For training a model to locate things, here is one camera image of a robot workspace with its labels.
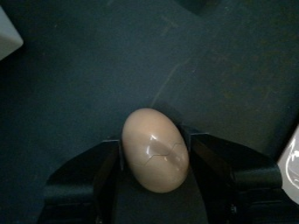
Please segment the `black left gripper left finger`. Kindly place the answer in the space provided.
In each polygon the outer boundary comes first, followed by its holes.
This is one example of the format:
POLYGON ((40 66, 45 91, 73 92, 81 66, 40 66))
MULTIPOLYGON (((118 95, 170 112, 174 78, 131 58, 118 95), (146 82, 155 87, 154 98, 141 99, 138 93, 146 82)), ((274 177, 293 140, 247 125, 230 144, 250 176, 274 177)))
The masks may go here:
POLYGON ((50 176, 38 224, 113 224, 121 142, 81 153, 50 176))

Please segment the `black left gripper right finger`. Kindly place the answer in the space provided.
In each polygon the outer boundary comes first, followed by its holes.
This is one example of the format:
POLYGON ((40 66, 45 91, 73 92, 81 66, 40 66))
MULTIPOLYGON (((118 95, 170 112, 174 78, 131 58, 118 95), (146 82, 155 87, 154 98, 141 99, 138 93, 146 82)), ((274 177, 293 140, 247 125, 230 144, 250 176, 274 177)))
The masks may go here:
POLYGON ((179 127, 210 224, 299 224, 274 159, 247 146, 179 127))

